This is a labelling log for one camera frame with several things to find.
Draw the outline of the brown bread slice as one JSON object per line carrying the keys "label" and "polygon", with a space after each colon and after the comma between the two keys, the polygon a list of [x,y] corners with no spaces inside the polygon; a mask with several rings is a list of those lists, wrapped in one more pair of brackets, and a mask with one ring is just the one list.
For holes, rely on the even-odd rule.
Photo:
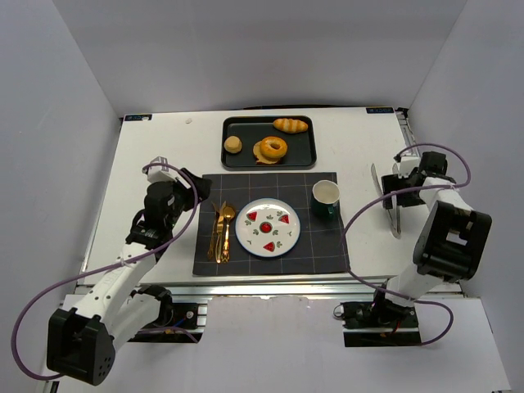
{"label": "brown bread slice", "polygon": [[257,165],[275,165],[281,161],[281,158],[273,159],[264,156],[260,150],[260,141],[253,146],[253,154]]}

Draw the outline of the orange glazed donut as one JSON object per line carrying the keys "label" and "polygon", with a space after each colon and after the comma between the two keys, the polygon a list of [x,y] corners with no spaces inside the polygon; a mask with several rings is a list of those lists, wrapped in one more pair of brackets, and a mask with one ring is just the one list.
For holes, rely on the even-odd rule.
{"label": "orange glazed donut", "polygon": [[287,143],[278,137],[267,137],[260,142],[260,152],[263,156],[277,160],[287,154]]}

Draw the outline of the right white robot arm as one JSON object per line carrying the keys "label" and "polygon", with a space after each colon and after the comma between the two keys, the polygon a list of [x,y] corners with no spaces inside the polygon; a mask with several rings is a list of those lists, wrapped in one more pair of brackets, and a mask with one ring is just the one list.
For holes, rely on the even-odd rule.
{"label": "right white robot arm", "polygon": [[424,205],[429,215],[413,250],[412,264],[387,280],[376,291],[373,312],[386,319],[409,313],[414,302],[444,282],[469,280],[481,262],[492,218],[474,210],[459,195],[455,180],[447,175],[446,155],[427,151],[420,158],[397,156],[393,173],[377,176],[375,188],[386,195],[410,187],[429,190],[406,192],[387,198],[382,206],[389,215],[392,232],[400,235],[400,209]]}

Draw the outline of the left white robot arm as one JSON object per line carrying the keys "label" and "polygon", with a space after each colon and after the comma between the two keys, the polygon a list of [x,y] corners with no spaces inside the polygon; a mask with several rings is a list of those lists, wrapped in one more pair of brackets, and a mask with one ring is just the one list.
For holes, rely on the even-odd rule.
{"label": "left white robot arm", "polygon": [[69,309],[55,311],[48,323],[47,368],[100,385],[117,351],[148,324],[167,325],[174,316],[171,293],[157,285],[141,285],[171,241],[184,212],[194,212],[210,195],[211,180],[181,169],[145,169],[150,183],[143,208],[133,217],[117,266],[100,278]]}

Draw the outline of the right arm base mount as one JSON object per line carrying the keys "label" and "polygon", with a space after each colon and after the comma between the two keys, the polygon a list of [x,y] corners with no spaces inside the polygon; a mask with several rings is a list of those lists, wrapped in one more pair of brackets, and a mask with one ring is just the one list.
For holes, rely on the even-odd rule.
{"label": "right arm base mount", "polygon": [[333,317],[342,322],[346,348],[407,347],[422,343],[414,308],[387,310],[378,314],[375,302],[343,302],[333,309]]}

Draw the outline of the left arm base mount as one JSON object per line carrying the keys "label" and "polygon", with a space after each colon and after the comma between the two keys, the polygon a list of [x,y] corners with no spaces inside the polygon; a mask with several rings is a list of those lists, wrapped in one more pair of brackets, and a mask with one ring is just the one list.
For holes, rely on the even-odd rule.
{"label": "left arm base mount", "polygon": [[140,286],[131,296],[147,295],[160,303],[159,316],[145,325],[129,342],[137,343],[198,343],[199,307],[196,302],[175,301],[171,291],[158,285]]}

